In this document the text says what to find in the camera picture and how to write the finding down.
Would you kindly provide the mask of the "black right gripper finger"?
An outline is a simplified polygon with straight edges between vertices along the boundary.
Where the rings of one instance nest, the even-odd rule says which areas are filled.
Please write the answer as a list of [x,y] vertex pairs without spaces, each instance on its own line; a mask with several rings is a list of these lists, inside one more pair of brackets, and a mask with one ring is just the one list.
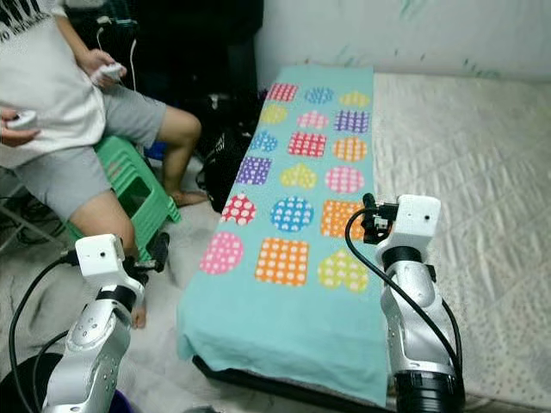
[[364,243],[380,243],[381,228],[375,223],[377,218],[377,203],[375,196],[371,193],[363,194],[362,197],[363,214],[361,226],[363,228],[362,240]]

